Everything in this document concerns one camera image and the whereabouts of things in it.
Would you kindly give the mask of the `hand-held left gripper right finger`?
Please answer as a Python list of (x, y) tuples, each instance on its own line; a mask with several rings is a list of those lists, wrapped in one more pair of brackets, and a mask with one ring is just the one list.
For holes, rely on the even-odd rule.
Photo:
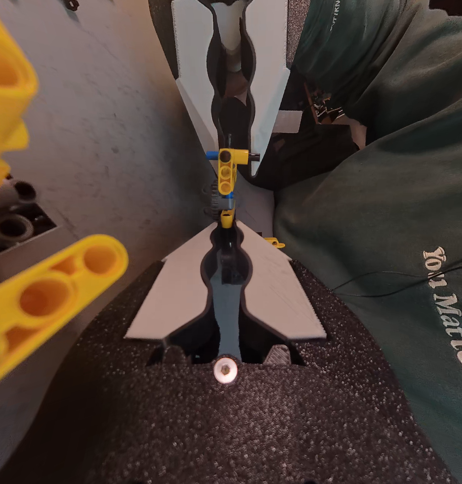
[(241, 221), (241, 249), (251, 262), (250, 279), (244, 288), (245, 309), (280, 338), (291, 341), (326, 339), (294, 270), (291, 259)]

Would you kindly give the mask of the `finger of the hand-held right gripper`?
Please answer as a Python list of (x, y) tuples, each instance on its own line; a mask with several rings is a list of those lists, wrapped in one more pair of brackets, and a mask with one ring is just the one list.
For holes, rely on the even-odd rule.
[(218, 133), (211, 111), (215, 90), (207, 67), (215, 33), (214, 13), (200, 1), (173, 1), (171, 11), (178, 63), (176, 84), (204, 151), (217, 151)]
[(290, 70), (287, 67), (287, 1), (249, 1), (242, 17), (243, 74), (248, 81), (249, 151), (255, 177), (276, 122)]

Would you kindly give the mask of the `person's right forearm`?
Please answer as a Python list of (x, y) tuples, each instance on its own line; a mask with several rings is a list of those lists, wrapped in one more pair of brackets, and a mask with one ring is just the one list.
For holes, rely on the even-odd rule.
[(462, 16), (428, 1), (311, 1), (295, 65), (368, 144), (462, 146)]

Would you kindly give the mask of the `yellow lego gear subassembly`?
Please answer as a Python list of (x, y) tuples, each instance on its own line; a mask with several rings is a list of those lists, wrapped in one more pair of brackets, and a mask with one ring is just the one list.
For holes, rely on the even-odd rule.
[(218, 215), (217, 226), (211, 227), (209, 236), (212, 247), (203, 258), (204, 274), (211, 279), (220, 263), (221, 284), (242, 287), (248, 299), (254, 293), (284, 292), (295, 279), (290, 259), (281, 252), (284, 245), (253, 230), (270, 225), (270, 210), (253, 215), (246, 205), (236, 207), (240, 200), (235, 187), (238, 168), (251, 167), (259, 155), (226, 146), (206, 156), (217, 162), (214, 208)]

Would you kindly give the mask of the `yellow black lego model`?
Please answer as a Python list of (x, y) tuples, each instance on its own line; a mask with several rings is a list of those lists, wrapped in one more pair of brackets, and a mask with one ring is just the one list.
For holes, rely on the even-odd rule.
[[(25, 149), (22, 116), (38, 90), (36, 72), (0, 21), (0, 187), (5, 152)], [(0, 283), (0, 380), (126, 271), (122, 243), (91, 235)]]

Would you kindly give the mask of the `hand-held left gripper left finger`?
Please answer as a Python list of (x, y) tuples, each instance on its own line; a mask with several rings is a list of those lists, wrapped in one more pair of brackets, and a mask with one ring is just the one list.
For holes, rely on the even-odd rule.
[(210, 341), (217, 328), (211, 286), (217, 270), (212, 236), (216, 228), (217, 223), (211, 223), (163, 260), (125, 338), (177, 346)]

